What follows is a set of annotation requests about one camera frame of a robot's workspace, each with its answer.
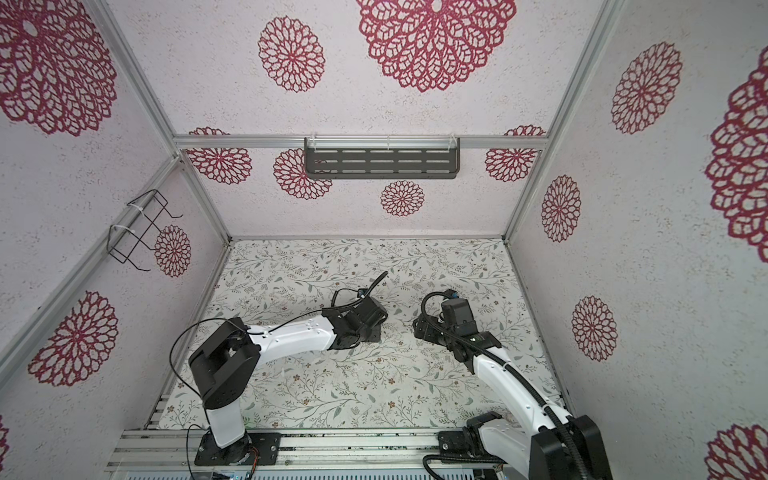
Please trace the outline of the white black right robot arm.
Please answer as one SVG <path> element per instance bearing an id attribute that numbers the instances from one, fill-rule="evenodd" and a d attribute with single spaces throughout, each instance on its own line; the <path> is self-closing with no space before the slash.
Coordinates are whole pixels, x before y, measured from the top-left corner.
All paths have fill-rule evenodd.
<path id="1" fill-rule="evenodd" d="M 514 419 L 488 412 L 467 420 L 460 432 L 439 433 L 439 453 L 422 459 L 430 477 L 438 478 L 431 465 L 440 462 L 497 464 L 505 478 L 612 478 L 597 424 L 587 415 L 572 415 L 528 380 L 501 342 L 479 330 L 468 300 L 453 290 L 441 292 L 441 312 L 431 315 L 427 304 L 434 296 L 428 293 L 421 301 L 415 337 L 450 351 L 501 398 Z"/>

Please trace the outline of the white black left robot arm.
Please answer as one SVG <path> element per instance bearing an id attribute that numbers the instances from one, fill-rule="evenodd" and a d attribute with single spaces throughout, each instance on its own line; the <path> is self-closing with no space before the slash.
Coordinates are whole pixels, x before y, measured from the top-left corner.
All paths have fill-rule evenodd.
<path id="1" fill-rule="evenodd" d="M 206 438 L 213 441 L 217 458 L 248 449 L 240 398 L 258 366 L 304 353 L 377 343 L 387 318 L 379 301 L 364 297 L 278 326 L 248 326 L 239 317 L 223 320 L 188 360 L 209 423 Z"/>

